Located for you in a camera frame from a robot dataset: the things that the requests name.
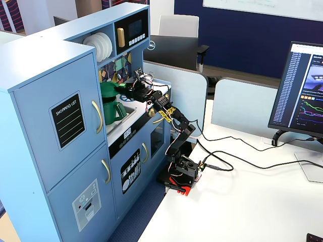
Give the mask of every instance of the green kettle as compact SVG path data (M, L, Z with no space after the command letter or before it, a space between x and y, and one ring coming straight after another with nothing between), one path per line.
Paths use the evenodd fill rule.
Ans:
M110 125L127 116L125 107L122 103L117 102L116 95L118 95L118 92L115 90L117 86L117 83L114 82L100 83L105 125Z

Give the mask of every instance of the black cable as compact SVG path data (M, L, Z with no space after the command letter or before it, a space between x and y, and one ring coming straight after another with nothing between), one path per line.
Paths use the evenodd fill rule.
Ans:
M151 83L147 82L145 79L143 80L143 82L151 86ZM154 84L154 86L156 86L156 87L167 87L167 93L168 93L168 96L170 98L170 96L171 96L171 94L170 94L170 87L168 85L157 85L157 84Z
M291 140L291 141L285 142L285 143L283 143L283 144L281 144L281 145L278 145L278 146L272 146L272 147L265 148L265 149L263 149L263 150L259 150L259 149L257 149L256 147L254 147L254 146L252 146L252 145L248 144L248 143L247 143L247 142L245 142L244 140L242 140L242 139L240 139L240 138L235 138L235 137L233 137L233 136L227 136L227 137L224 137L224 138L219 138L219 139L215 139L215 140L209 140L207 137L205 137L205 135L204 135L204 133L203 133L202 129L201 129L201 128L200 128L200 126L198 125L198 120L197 120L197 119L196 119L196 120L194 120L194 121L189 121L189 122L190 122L190 123L194 123L194 122L196 122L198 129L200 130L201 134L203 135L203 137L204 137L207 141L219 141L219 140L224 140L224 139L231 138L231 139L234 139L234 140L240 140L240 141L242 141L244 144L246 144L246 145L250 146L251 148L255 149L256 151L260 151L260 152L261 152L261 151L266 151L266 150L269 150L269 149L273 149L273 148L279 148L279 147L282 147L283 145L286 145L286 144L292 143L292 142L294 142L294 141L296 141L296 140L298 140L298 141L314 141L314 140L317 140L317 138L308 138L308 139L306 139L306 140L302 140L302 139L294 139L294 140Z
M211 154L211 152L209 152L209 151L208 151L204 146L202 146L202 144L199 142L199 140L197 140L197 143L201 146L201 148L202 148L203 150L205 150L207 153ZM218 156L216 156L216 155L214 155L214 154L212 154L212 156L214 156L216 159L218 159L218 160L222 161L223 163L225 163L225 164L227 164L228 166L230 166L230 167L231 167L231 169L222 169L222 168L219 168L219 167L218 167L218 169L217 169L217 170L221 170L221 171L233 171L233 170L234 170L233 165L231 165L230 163L226 162L225 160L221 159L220 157L218 157Z
M234 157L234 158L236 158L236 159L239 159L239 160L241 160L241 161L244 161L244 162L248 163L249 165L252 165L252 166L254 166L254 167L256 167L256 168L263 169L263 170L270 169L270 168L273 168L273 167L276 167L276 166L280 166L280 165L288 165L288 164L293 164L293 163L298 163L298 162L308 162L308 163L310 163L310 164L312 164L312 165L314 165L314 166L317 166L317 167L323 168L323 165L318 165L318 164L316 164L316 163L314 163L314 162L312 162L312 161L309 161L309 160L296 160L296 161L290 161L290 162L285 162L285 163L279 163L279 164L275 164L275 165L271 165L271 166L267 166L267 167L261 167L261 166L258 166L258 165L255 165L255 164L252 164L251 162L249 162L249 161L247 161L247 160L244 160L244 159L242 159L242 158L240 158L240 157L238 157L238 156L235 156L235 155L229 154L229 153L227 153L227 152L225 152L225 151L221 151L221 150L217 150L217 151L213 151L213 152L209 153L209 154L204 158L204 160L202 161L202 163L201 163L201 164L204 164L204 163L206 162L206 160L207 160L211 155L214 155L215 153L223 153L223 154L226 154L226 155L230 155L230 156L232 156L232 157Z

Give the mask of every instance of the colorful patterned panel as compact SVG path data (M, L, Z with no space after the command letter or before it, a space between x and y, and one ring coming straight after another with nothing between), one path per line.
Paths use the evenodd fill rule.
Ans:
M20 16L20 11L18 8L17 0L6 0L5 2L7 3L12 21L14 22L14 25L15 25L15 29L17 31L23 29L24 25L22 23L22 19ZM6 16L4 6L1 1L0 1L0 20L1 20L2 25L4 26L5 30L12 31L9 21L8 21L8 18Z
M102 9L107 9L109 7L109 0L101 0Z
M137 3L137 4L147 4L147 0L112 0L112 6L119 5L126 2Z
M131 73L131 53L126 53L123 56L115 59L113 62L99 69L101 82L117 82L123 83L132 76Z

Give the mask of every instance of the chalkboard label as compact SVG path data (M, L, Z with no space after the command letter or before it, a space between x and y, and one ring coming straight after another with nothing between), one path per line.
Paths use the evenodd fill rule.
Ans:
M131 187L141 172L140 167L140 149L138 149L128 161L121 167L121 185L122 194Z
M61 148L85 131L79 94L51 110Z

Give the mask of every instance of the oven window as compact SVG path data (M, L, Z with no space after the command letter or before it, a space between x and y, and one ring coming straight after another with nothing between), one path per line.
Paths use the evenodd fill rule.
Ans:
M150 134L150 141L151 157L153 157L164 144L164 120L162 120L156 129L154 129Z

